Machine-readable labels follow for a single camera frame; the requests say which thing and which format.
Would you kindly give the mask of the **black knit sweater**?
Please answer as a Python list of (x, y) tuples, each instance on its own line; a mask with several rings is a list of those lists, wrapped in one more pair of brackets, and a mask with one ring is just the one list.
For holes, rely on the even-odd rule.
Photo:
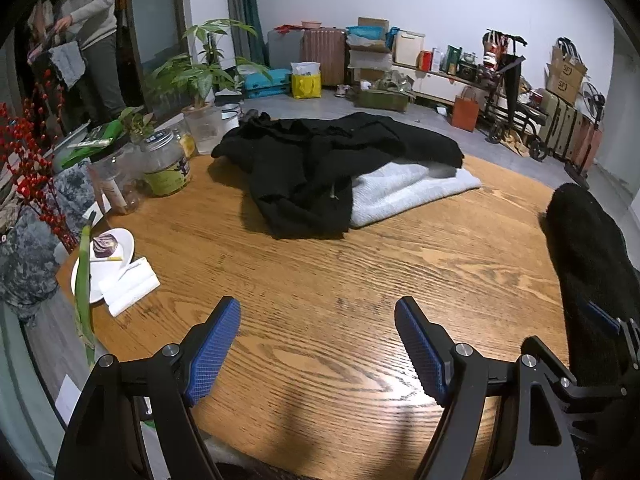
[(332, 119), (241, 122), (213, 148), (248, 175), (248, 190), (275, 238), (337, 238), (349, 230), (352, 180), (389, 162), (463, 165), (455, 140), (363, 112)]

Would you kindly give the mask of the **white folded napkin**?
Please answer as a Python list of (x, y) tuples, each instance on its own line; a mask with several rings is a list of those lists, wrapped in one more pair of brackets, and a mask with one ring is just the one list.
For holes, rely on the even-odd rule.
[(108, 313), (116, 318), (158, 286), (160, 280), (147, 258), (129, 263), (116, 278), (107, 283), (102, 292)]

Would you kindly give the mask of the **white plate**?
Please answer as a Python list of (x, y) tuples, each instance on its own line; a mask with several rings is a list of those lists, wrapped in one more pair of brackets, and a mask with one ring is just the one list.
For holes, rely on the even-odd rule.
[(96, 304), (103, 299), (103, 292), (112, 281), (116, 280), (122, 270), (134, 258), (134, 236), (123, 228), (106, 231), (114, 238), (115, 249), (109, 256), (100, 256), (94, 249), (94, 240), (89, 245), (90, 255), (90, 296), (89, 301)]

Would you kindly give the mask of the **light grey folded sweater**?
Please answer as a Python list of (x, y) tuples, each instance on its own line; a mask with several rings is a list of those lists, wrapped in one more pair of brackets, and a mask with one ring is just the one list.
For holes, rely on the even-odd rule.
[(389, 162), (352, 180), (350, 226), (363, 228), (481, 186), (480, 179), (463, 168), (439, 162)]

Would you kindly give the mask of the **clear glass jar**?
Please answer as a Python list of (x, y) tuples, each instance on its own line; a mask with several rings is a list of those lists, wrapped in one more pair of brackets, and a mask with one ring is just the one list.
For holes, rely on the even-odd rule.
[(89, 170), (115, 212), (131, 214), (140, 206), (142, 172), (138, 150), (131, 143), (92, 155)]

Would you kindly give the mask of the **glass jar green label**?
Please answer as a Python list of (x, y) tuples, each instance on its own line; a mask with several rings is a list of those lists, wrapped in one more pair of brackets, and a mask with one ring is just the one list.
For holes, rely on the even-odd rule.
[(141, 156), (143, 179), (154, 196), (174, 194), (190, 182), (190, 162), (176, 129), (147, 136), (141, 143)]

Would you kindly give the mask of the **orange paper bag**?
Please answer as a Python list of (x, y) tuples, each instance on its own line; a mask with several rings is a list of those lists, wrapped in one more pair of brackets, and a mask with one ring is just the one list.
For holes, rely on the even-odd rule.
[(450, 122), (456, 128), (473, 132), (479, 114), (480, 103), (477, 101), (475, 89), (466, 87), (454, 100)]

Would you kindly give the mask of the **green crate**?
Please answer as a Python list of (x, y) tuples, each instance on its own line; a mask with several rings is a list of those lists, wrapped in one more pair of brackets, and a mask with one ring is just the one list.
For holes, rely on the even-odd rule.
[(409, 102), (408, 94), (378, 89), (358, 90), (354, 96), (356, 107), (392, 110), (399, 113), (403, 113), (408, 108)]

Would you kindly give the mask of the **cardboard boxes stack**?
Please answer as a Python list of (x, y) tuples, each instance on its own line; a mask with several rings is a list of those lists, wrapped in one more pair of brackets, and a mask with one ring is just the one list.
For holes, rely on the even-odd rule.
[(546, 90), (574, 106), (588, 68), (558, 47), (552, 48), (551, 63), (547, 67)]

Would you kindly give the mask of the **white enamel mug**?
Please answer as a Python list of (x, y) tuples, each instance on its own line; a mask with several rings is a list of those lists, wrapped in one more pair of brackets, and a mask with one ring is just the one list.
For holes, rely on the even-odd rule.
[(242, 107), (240, 103), (230, 103), (221, 107), (223, 134), (226, 134), (229, 131), (239, 127), (241, 114)]

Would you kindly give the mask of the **green potted plant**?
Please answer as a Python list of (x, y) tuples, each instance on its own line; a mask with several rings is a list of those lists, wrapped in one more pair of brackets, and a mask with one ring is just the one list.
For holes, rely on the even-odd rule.
[(156, 96), (186, 96), (190, 99), (182, 114), (201, 155), (209, 155), (226, 134), (224, 114), (222, 107), (215, 103), (215, 93), (241, 88), (241, 77), (221, 65), (224, 51), (218, 47), (218, 40), (232, 32), (257, 36), (254, 27), (231, 18), (212, 18), (193, 25), (183, 37), (198, 40), (201, 50), (168, 58), (149, 76), (149, 86)]

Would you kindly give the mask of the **teal storage box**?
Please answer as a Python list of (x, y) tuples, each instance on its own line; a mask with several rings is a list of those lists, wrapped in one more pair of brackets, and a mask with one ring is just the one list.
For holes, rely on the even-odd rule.
[(248, 74), (244, 77), (244, 94), (247, 99), (277, 96), (291, 92), (292, 74), (285, 68), (273, 68), (267, 73)]

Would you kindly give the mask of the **yellow shopping bag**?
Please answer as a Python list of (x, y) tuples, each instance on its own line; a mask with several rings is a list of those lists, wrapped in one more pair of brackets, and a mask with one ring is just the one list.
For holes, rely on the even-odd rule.
[(292, 96), (294, 99), (319, 99), (321, 96), (321, 64), (298, 62), (291, 64)]

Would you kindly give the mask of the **brown suitcase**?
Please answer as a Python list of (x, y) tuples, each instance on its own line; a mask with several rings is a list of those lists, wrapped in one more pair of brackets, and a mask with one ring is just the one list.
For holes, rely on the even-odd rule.
[(346, 73), (346, 34), (344, 29), (321, 27), (305, 29), (300, 48), (302, 62), (320, 64), (323, 87), (344, 84)]

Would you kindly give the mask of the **person in grey sweater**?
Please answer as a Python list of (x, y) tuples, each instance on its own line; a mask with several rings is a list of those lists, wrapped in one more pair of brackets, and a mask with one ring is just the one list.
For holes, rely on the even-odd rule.
[(86, 63), (80, 95), (91, 121), (104, 124), (126, 107), (117, 73), (115, 0), (58, 0), (52, 25), (65, 42), (75, 41)]

